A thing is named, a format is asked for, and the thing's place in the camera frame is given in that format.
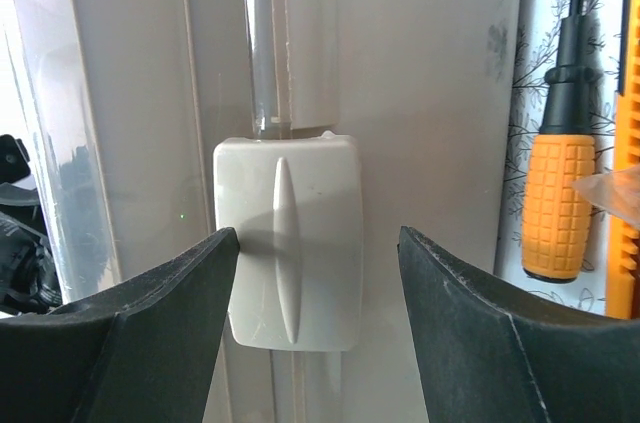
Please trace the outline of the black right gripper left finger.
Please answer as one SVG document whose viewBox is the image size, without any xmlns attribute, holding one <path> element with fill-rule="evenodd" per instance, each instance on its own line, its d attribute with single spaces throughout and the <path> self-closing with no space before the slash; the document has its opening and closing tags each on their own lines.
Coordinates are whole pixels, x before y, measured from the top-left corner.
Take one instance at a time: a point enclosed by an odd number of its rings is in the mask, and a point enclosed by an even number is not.
<svg viewBox="0 0 640 423">
<path fill-rule="evenodd" d="M 238 254 L 224 228 L 95 295 L 4 319 L 2 420 L 201 421 Z"/>
</svg>

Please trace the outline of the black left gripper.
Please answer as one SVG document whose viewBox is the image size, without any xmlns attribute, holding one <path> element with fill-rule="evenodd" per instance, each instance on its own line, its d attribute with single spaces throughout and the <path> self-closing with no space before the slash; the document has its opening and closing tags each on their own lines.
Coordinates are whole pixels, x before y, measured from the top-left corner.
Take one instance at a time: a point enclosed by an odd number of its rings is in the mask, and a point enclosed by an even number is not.
<svg viewBox="0 0 640 423">
<path fill-rule="evenodd" d="M 62 305 L 44 214 L 20 139 L 1 136 L 1 314 L 46 314 Z"/>
</svg>

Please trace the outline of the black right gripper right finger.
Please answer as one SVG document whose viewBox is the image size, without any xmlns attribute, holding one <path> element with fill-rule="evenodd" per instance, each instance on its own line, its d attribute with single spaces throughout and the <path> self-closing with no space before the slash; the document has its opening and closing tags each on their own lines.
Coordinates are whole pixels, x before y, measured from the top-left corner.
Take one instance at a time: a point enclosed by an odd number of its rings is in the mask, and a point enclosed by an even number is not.
<svg viewBox="0 0 640 423">
<path fill-rule="evenodd" d="M 639 324 L 537 297 L 411 227 L 398 260 L 433 422 L 635 422 Z"/>
</svg>

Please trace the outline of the taupe plastic tool box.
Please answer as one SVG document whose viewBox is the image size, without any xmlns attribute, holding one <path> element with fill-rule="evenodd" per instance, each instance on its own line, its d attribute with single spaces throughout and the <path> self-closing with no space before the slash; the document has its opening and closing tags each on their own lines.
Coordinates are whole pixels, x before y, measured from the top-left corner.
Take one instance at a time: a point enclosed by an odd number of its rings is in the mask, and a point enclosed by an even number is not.
<svg viewBox="0 0 640 423">
<path fill-rule="evenodd" d="M 423 422 L 397 259 L 413 226 L 491 270 L 519 0 L 337 0 L 335 132 L 361 155 L 358 344 L 270 352 L 225 335 L 207 422 Z M 74 301 L 214 229 L 212 156 L 252 133 L 243 0 L 1 0 L 1 128 L 22 120 Z"/>
</svg>

